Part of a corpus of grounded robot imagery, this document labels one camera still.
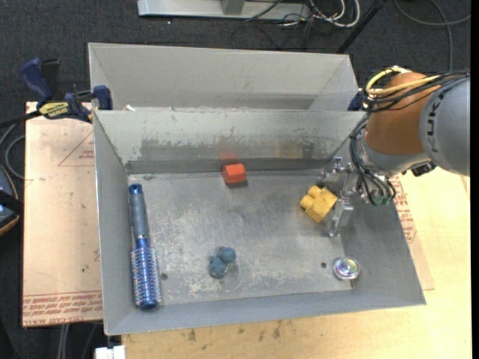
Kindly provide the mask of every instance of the orange block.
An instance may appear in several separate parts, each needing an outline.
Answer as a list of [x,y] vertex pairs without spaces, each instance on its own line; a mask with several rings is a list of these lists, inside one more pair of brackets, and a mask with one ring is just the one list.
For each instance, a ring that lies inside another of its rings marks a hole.
[[225,183],[240,183],[246,181],[246,169],[243,164],[225,165],[222,168]]

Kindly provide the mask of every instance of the cardboard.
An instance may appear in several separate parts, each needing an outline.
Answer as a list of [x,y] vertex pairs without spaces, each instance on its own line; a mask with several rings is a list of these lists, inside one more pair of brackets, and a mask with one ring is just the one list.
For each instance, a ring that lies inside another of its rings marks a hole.
[[38,117],[25,133],[22,325],[101,320],[93,127]]

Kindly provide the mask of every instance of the small round object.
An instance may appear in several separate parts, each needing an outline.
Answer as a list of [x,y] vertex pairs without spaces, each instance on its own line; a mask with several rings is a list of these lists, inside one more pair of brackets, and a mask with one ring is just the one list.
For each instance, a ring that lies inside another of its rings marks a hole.
[[352,280],[359,275],[359,264],[351,257],[340,257],[335,260],[332,271],[341,280]]
[[210,275],[216,279],[221,279],[226,275],[228,264],[218,257],[210,257]]
[[232,263],[237,258],[233,248],[220,248],[216,256],[225,263]]

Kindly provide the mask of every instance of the wooden table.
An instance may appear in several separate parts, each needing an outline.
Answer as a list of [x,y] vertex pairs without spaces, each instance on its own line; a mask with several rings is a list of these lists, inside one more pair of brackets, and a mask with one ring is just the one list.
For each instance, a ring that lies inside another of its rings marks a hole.
[[426,306],[122,336],[128,359],[471,358],[469,178],[402,178],[435,289]]

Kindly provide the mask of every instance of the yellow object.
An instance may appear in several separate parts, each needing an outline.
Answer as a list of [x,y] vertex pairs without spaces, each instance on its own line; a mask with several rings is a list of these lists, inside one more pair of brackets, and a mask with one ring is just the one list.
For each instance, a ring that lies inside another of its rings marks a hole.
[[337,199],[338,197],[327,188],[311,186],[308,194],[301,199],[299,204],[305,209],[305,214],[309,218],[320,223],[335,205]]

